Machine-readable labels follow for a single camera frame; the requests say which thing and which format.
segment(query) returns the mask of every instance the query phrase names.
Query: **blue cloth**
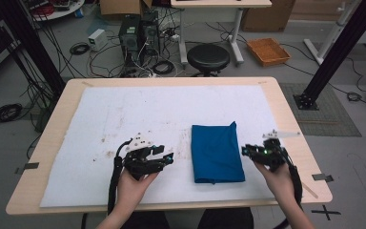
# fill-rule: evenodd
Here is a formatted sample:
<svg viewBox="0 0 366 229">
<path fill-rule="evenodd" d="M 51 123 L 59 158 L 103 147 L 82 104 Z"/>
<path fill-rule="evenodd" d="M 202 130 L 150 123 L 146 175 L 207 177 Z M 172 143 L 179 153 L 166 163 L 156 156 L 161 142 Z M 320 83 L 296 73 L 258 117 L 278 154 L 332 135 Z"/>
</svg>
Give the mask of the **blue cloth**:
<svg viewBox="0 0 366 229">
<path fill-rule="evenodd" d="M 236 123 L 230 126 L 192 126 L 195 183 L 243 182 Z"/>
</svg>

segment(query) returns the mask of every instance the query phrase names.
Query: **black pants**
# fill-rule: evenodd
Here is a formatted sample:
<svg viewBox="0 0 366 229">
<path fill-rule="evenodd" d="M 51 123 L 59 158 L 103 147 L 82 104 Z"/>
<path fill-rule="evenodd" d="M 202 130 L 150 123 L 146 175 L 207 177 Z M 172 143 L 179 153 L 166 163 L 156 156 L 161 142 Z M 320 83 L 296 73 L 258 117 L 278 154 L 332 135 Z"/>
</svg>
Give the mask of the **black pants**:
<svg viewBox="0 0 366 229">
<path fill-rule="evenodd" d="M 123 229 L 169 229 L 164 212 L 133 212 Z M 207 209 L 198 229 L 253 229 L 254 216 L 249 207 Z"/>
</svg>

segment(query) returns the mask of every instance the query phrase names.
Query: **black stool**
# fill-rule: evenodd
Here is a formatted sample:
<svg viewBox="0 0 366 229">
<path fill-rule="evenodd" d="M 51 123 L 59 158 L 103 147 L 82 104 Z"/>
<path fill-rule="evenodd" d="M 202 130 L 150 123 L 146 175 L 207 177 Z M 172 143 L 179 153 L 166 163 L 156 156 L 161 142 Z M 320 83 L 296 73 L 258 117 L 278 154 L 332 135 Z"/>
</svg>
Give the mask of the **black stool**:
<svg viewBox="0 0 366 229">
<path fill-rule="evenodd" d="M 216 45 L 198 45 L 187 52 L 189 64 L 198 69 L 200 73 L 192 75 L 196 77 L 217 76 L 212 72 L 220 73 L 230 63 L 230 54 L 225 49 Z"/>
</svg>

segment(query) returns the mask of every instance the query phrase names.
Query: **plastic basket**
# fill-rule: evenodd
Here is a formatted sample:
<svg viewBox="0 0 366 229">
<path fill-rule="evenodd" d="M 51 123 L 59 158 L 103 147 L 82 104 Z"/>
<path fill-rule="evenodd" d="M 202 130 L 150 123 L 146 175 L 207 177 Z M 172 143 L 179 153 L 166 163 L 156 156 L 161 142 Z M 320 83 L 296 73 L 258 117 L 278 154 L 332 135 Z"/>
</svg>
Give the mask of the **plastic basket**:
<svg viewBox="0 0 366 229">
<path fill-rule="evenodd" d="M 285 63 L 291 57 L 272 38 L 250 40 L 247 45 L 263 67 Z"/>
</svg>

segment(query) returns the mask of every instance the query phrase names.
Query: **white mat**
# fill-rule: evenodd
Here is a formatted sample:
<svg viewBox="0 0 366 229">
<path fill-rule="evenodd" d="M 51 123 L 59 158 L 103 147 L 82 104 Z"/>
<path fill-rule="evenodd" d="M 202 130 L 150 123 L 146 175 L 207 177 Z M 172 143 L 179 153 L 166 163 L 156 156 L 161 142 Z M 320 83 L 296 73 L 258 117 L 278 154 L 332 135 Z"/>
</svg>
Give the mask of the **white mat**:
<svg viewBox="0 0 366 229">
<path fill-rule="evenodd" d="M 52 165 L 41 207 L 106 205 L 115 152 L 137 133 L 165 145 L 165 153 L 153 158 L 174 152 L 174 163 L 160 173 L 141 203 L 273 198 L 244 156 L 245 182 L 194 183 L 192 125 L 228 126 L 233 121 L 239 149 L 262 144 L 262 135 L 276 129 L 261 87 L 88 88 Z"/>
</svg>

